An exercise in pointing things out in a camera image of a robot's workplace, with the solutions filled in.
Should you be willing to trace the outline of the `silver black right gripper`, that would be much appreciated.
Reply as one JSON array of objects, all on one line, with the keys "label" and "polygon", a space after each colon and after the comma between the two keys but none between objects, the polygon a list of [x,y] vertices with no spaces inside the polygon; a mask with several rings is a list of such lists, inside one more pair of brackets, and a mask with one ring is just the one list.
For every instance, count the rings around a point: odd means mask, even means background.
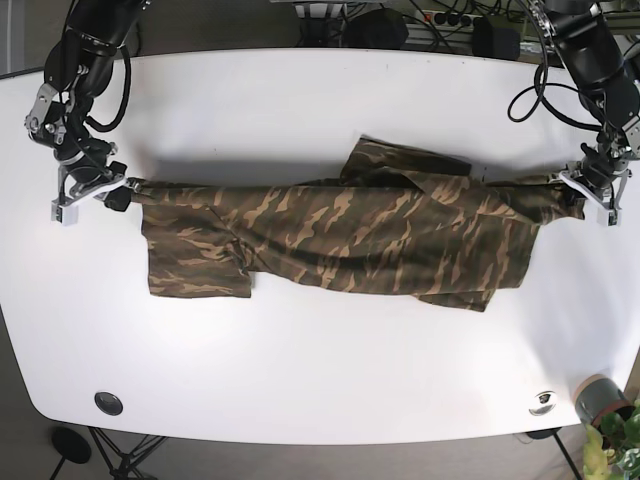
[{"label": "silver black right gripper", "polygon": [[[51,220],[61,225],[78,222],[79,207],[89,200],[103,201],[106,208],[126,212],[133,190],[126,184],[126,167],[107,158],[117,152],[114,143],[93,137],[90,129],[110,132],[119,126],[126,109],[121,107],[107,125],[81,110],[68,112],[63,105],[36,105],[25,119],[31,140],[50,148],[58,164],[58,192],[51,201]],[[66,188],[68,179],[75,185]]]}]

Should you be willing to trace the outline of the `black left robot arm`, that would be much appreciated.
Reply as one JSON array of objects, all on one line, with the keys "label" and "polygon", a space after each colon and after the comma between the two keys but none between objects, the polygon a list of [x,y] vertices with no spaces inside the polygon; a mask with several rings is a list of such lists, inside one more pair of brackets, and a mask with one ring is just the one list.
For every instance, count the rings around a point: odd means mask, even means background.
[{"label": "black left robot arm", "polygon": [[[522,117],[508,113],[514,123],[528,120],[539,106],[561,122],[597,134],[597,145],[581,145],[581,161],[557,174],[599,208],[607,226],[620,222],[621,198],[632,176],[629,163],[639,159],[639,82],[625,71],[625,58],[605,15],[596,1],[520,1],[533,24],[542,63],[530,87],[536,93],[531,109]],[[598,121],[581,123],[560,113],[545,98],[551,47],[568,71],[583,107]]]}]

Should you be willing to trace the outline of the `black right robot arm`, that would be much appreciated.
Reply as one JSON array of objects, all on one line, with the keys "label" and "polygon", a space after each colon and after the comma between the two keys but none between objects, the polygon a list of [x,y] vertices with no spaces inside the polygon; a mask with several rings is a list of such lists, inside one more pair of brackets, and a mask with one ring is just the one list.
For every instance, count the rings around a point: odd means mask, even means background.
[{"label": "black right robot arm", "polygon": [[[91,199],[118,212],[130,205],[127,166],[109,160],[117,154],[117,145],[91,133],[109,133],[124,118],[132,86],[131,54],[125,41],[149,5],[148,1],[73,1],[60,41],[45,62],[44,82],[25,127],[32,141],[53,151],[58,187],[51,218],[64,226],[75,224],[79,205]],[[112,79],[117,55],[124,64],[122,98],[114,119],[104,124],[91,116],[91,109]]]}]

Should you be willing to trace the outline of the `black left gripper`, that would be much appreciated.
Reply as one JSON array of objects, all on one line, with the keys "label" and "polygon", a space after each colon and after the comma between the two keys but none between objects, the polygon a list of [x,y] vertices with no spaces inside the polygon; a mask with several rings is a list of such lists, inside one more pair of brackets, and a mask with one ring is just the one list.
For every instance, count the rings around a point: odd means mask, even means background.
[{"label": "black left gripper", "polygon": [[598,135],[597,143],[582,143],[583,158],[579,163],[577,183],[580,193],[567,185],[558,172],[548,174],[548,190],[561,213],[583,213],[587,199],[602,201],[600,223],[615,227],[621,223],[621,200],[628,181],[618,180],[632,161],[639,160],[639,145],[630,144],[620,135]]}]

